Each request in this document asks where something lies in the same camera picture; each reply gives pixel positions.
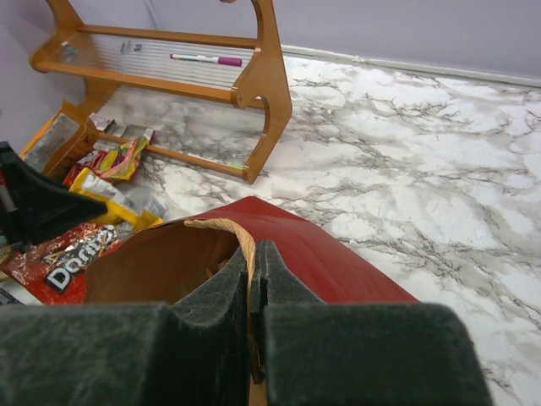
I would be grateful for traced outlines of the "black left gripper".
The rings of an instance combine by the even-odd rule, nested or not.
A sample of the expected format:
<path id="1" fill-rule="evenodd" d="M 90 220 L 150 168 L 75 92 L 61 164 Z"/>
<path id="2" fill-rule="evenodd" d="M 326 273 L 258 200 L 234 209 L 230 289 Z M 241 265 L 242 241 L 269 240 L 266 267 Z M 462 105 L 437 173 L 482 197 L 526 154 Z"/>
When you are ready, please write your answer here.
<path id="1" fill-rule="evenodd" d="M 104 203 L 38 173 L 1 142 L 1 232 L 12 249 L 45 243 L 106 210 Z"/>

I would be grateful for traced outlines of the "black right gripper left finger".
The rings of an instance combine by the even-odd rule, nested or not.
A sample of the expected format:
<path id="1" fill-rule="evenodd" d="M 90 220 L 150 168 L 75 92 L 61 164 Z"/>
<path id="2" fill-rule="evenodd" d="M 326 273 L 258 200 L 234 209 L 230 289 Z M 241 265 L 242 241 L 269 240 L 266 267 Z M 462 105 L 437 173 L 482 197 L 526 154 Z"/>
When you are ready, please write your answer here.
<path id="1" fill-rule="evenodd" d="M 6 305 L 4 405 L 245 405 L 247 268 L 237 252 L 176 304 Z"/>

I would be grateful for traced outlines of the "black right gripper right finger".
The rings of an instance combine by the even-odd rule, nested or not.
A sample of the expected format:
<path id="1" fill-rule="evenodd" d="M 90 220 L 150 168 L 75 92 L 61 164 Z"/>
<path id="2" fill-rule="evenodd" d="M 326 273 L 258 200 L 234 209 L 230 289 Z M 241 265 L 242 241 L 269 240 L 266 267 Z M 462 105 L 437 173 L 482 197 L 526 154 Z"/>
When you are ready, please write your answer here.
<path id="1" fill-rule="evenodd" d="M 467 328 L 441 304 L 326 304 L 257 246 L 253 316 L 260 321 L 270 405 L 490 405 Z"/>

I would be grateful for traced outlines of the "orange honey dijon chips bag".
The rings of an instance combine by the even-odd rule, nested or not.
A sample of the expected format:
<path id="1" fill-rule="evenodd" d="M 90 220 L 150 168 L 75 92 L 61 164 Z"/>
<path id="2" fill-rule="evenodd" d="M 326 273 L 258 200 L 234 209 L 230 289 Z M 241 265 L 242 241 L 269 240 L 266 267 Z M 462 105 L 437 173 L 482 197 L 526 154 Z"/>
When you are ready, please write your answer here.
<path id="1" fill-rule="evenodd" d="M 38 132 L 37 138 L 21 153 L 26 164 L 42 172 L 52 155 L 79 129 L 80 124 L 63 112 L 58 112 Z"/>

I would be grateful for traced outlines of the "red snack bag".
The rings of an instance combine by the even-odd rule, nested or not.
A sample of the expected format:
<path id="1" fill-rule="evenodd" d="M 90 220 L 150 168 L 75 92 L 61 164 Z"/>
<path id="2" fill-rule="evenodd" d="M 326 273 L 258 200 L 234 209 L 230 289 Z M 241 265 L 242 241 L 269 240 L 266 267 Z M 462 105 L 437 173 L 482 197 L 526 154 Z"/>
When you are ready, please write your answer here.
<path id="1" fill-rule="evenodd" d="M 83 223 L 25 253 L 11 253 L 1 271 L 44 305 L 81 304 L 87 267 L 118 243 L 113 225 Z"/>

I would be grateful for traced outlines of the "small yellow snack packet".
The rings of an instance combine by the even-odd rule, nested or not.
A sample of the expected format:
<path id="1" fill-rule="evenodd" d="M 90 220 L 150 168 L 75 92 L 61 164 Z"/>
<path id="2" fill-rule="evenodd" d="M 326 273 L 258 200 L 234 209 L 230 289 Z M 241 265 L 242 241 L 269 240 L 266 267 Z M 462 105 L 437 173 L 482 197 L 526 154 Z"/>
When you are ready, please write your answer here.
<path id="1" fill-rule="evenodd" d="M 99 178 L 88 168 L 79 173 L 69 191 L 106 205 L 106 213 L 95 217 L 93 223 L 102 225 L 127 223 L 129 230 L 134 233 L 163 223 L 159 216 L 134 203 L 123 192 Z"/>

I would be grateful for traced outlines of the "colourful candy packet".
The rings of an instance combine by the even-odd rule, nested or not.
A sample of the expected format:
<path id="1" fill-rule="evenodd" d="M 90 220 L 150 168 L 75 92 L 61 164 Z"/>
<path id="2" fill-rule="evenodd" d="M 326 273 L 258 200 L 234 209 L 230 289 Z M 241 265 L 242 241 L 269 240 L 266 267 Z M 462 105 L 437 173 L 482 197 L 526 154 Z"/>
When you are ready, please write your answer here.
<path id="1" fill-rule="evenodd" d="M 130 180 L 139 166 L 142 151 L 148 144 L 149 139 L 140 136 L 109 151 L 93 150 L 72 166 L 63 184 L 71 186 L 79 173 L 86 168 L 108 182 Z"/>

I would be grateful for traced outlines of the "red paper bag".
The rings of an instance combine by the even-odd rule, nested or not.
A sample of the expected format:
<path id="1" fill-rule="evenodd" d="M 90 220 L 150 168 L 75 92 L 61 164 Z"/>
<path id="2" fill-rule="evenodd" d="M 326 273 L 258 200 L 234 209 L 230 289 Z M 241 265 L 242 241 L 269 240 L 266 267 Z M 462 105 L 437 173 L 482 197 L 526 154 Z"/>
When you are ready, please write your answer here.
<path id="1" fill-rule="evenodd" d="M 88 305 L 163 302 L 149 405 L 245 405 L 266 305 L 412 303 L 324 230 L 256 197 L 147 228 L 85 274 Z"/>

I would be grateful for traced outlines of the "red white small box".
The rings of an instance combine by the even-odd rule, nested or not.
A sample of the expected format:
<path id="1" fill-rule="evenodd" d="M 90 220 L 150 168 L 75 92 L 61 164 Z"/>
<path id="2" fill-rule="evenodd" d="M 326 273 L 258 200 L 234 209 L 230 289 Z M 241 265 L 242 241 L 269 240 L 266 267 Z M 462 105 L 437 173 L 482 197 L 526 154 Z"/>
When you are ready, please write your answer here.
<path id="1" fill-rule="evenodd" d="M 105 118 L 95 113 L 92 113 L 89 116 L 89 119 L 92 121 L 96 129 L 101 132 L 106 132 L 110 127 L 116 124 L 114 119 Z"/>

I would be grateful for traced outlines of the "small grey clip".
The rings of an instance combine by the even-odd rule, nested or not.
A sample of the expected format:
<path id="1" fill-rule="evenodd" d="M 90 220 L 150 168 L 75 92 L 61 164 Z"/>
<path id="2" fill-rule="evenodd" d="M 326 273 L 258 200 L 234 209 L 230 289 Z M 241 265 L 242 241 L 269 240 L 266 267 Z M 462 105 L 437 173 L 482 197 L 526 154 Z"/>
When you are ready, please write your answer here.
<path id="1" fill-rule="evenodd" d="M 63 59 L 66 61 L 70 61 L 73 59 L 77 54 L 79 53 L 79 49 L 76 47 L 71 46 L 69 43 L 64 42 L 62 44 L 62 55 Z"/>

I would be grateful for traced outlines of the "grey binder clip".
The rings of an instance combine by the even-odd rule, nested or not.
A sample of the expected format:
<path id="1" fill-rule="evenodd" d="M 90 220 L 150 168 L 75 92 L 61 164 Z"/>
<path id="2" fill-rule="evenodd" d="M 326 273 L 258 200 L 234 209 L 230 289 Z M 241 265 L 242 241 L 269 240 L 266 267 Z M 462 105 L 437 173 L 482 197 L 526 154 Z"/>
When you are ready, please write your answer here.
<path id="1" fill-rule="evenodd" d="M 129 52 L 140 52 L 143 45 L 140 43 L 132 43 L 131 41 L 124 41 L 121 45 L 120 52 L 127 54 Z"/>

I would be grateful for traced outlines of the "green yellow marker pen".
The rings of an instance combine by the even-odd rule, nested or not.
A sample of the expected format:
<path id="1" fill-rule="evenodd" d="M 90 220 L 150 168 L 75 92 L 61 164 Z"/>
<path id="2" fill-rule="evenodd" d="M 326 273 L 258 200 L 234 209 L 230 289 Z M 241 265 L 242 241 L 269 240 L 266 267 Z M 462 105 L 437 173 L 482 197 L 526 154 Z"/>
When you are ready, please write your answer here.
<path id="1" fill-rule="evenodd" d="M 226 166 L 236 168 L 236 169 L 239 169 L 239 170 L 244 169 L 244 165 L 239 165 L 239 164 L 234 164 L 234 163 L 227 163 Z"/>

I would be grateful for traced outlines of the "wooden three-tier shelf rack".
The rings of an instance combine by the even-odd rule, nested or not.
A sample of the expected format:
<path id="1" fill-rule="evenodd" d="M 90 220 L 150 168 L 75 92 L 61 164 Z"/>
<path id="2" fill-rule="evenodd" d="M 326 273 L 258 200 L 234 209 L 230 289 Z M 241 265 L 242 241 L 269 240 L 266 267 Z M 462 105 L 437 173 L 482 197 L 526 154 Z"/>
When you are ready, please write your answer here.
<path id="1" fill-rule="evenodd" d="M 147 30 L 83 22 L 68 1 L 50 1 L 54 31 L 30 55 L 30 66 L 41 73 L 68 74 L 85 82 L 83 114 L 101 108 L 122 86 L 264 111 L 262 135 L 246 159 L 243 170 L 149 146 L 166 158 L 224 173 L 253 183 L 292 116 L 292 99 L 271 1 L 254 1 L 257 24 L 254 38 Z M 140 43 L 140 52 L 122 54 L 124 41 Z M 70 61 L 63 59 L 62 44 L 79 49 Z M 241 68 L 170 59 L 171 53 L 241 58 Z"/>

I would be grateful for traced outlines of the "white pink marker pen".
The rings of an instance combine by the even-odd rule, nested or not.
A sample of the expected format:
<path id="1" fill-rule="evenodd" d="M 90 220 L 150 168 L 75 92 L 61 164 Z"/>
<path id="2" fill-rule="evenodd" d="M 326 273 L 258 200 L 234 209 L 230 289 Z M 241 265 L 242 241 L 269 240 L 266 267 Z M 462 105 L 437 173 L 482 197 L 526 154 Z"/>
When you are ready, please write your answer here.
<path id="1" fill-rule="evenodd" d="M 212 63 L 236 68 L 241 68 L 243 66 L 243 60 L 241 58 L 171 53 L 170 59 L 185 62 Z"/>

